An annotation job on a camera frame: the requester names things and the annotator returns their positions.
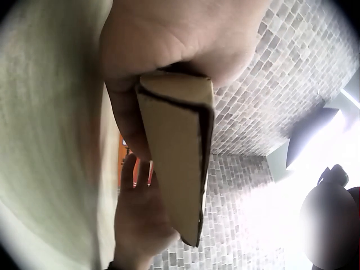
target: orange door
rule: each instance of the orange door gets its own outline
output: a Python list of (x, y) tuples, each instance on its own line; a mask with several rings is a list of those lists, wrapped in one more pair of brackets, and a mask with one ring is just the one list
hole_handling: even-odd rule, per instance
[[(127, 155), (130, 154), (130, 153), (132, 153), (131, 150), (126, 145), (126, 142), (124, 141), (123, 137), (120, 134), (119, 154), (118, 154), (118, 179), (119, 179), (118, 180), (118, 185), (119, 186), (121, 184), (122, 165), (124, 164), (124, 161), (125, 161)], [(137, 181), (137, 178), (138, 178), (139, 163), (140, 163), (140, 160), (137, 158), (136, 163), (135, 163), (135, 167), (134, 167), (134, 172), (133, 172), (134, 186), (136, 185), (136, 181)], [(153, 162), (150, 162), (150, 172), (149, 172), (149, 180), (148, 180), (149, 184), (150, 184), (150, 181), (151, 181), (152, 172), (153, 172)]]

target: mosaic tile wall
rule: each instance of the mosaic tile wall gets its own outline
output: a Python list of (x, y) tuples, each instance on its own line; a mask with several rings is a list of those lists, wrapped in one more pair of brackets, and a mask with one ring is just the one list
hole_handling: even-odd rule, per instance
[(215, 90), (214, 154), (265, 156), (292, 125), (330, 101), (359, 67), (359, 39), (321, 0), (273, 0), (258, 29), (253, 60)]
[(179, 241), (154, 258), (151, 270), (284, 269), (283, 248), (262, 233), (271, 209), (258, 191), (271, 184), (264, 157), (211, 156), (199, 248)]

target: human hand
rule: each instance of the human hand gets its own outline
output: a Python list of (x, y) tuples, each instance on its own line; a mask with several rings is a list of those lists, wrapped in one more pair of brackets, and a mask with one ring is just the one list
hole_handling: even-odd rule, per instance
[(208, 76), (214, 88), (236, 80), (251, 61), (271, 0), (113, 0), (100, 37), (100, 64), (120, 133), (141, 160), (151, 155), (134, 84), (172, 71)]
[(170, 225), (155, 172), (148, 186), (149, 163), (140, 162), (137, 184), (133, 188), (135, 162), (136, 156), (130, 154), (121, 173), (113, 264), (124, 270), (147, 270), (152, 257), (177, 240), (179, 234)]

